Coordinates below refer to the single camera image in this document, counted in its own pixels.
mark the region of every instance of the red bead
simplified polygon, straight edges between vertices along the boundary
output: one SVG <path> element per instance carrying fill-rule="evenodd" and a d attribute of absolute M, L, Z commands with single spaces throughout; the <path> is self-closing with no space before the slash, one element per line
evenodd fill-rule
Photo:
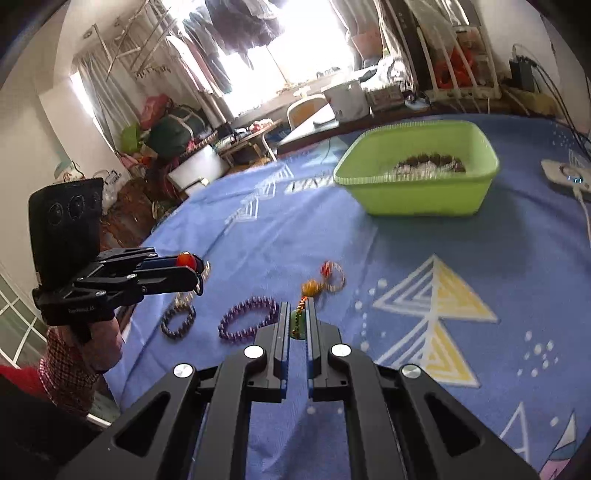
<path fill-rule="evenodd" d="M 328 278 L 330 277 L 332 273 L 332 266 L 330 265 L 330 262 L 324 262 L 322 264 L 322 267 L 320 269 L 320 275 L 322 275 L 324 278 Z"/>
<path fill-rule="evenodd" d="M 177 257 L 177 267 L 189 267 L 191 270 L 197 270 L 197 260 L 189 252 L 183 252 Z"/>

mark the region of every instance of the bead bracelet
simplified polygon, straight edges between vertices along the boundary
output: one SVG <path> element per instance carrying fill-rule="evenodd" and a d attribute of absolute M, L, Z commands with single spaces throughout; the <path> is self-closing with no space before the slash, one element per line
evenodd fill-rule
<path fill-rule="evenodd" d="M 254 327 L 245 328 L 237 332 L 228 332 L 228 326 L 239 316 L 251 310 L 269 309 L 265 319 Z M 247 301 L 240 302 L 233 306 L 223 317 L 219 329 L 219 336 L 230 342 L 240 342 L 248 338 L 254 338 L 259 328 L 276 323 L 279 318 L 279 304 L 269 297 L 251 297 Z"/>

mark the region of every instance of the metal screw head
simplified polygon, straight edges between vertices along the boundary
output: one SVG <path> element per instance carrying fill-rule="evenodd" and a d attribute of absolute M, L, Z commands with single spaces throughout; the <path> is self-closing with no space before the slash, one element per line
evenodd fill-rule
<path fill-rule="evenodd" d="M 421 369 L 416 365 L 404 365 L 401 372 L 407 378 L 418 378 L 421 375 Z"/>
<path fill-rule="evenodd" d="M 193 373 L 193 367 L 191 367 L 189 364 L 178 364 L 176 367 L 174 367 L 173 372 L 175 377 L 187 378 Z"/>
<path fill-rule="evenodd" d="M 262 357 L 265 351 L 258 345 L 250 345 L 244 349 L 244 355 L 248 358 L 259 358 Z"/>
<path fill-rule="evenodd" d="M 348 356 L 351 354 L 351 347 L 349 345 L 345 345 L 344 343 L 337 343 L 333 345 L 330 349 L 330 353 L 334 356 Z"/>

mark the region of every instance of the orange bead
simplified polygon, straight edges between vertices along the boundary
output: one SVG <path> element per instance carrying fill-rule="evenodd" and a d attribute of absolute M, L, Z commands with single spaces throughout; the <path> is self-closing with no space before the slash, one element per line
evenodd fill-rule
<path fill-rule="evenodd" d="M 330 277 L 331 274 L 332 274 L 332 265 L 330 264 L 330 262 L 324 262 L 322 264 L 322 267 L 320 268 L 320 275 L 322 275 L 324 278 L 328 278 L 328 277 Z"/>
<path fill-rule="evenodd" d="M 301 286 L 301 294 L 304 297 L 316 297 L 322 291 L 322 283 L 316 280 L 308 280 Z"/>
<path fill-rule="evenodd" d="M 195 260 L 195 257 L 189 252 L 179 254 L 176 265 L 177 267 L 189 267 L 193 271 L 197 270 L 197 260 Z"/>

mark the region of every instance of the yellow triangle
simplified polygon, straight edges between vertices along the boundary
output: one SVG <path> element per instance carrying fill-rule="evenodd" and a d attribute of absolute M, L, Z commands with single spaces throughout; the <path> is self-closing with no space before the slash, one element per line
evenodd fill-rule
<path fill-rule="evenodd" d="M 438 317 L 489 322 L 498 320 L 466 282 L 438 258 L 433 264 L 433 274 L 436 287 L 431 306 Z"/>
<path fill-rule="evenodd" d="M 423 355 L 421 361 L 423 370 L 439 383 L 479 387 L 478 379 L 439 319 L 432 321 L 431 335 L 425 345 L 428 355 Z"/>

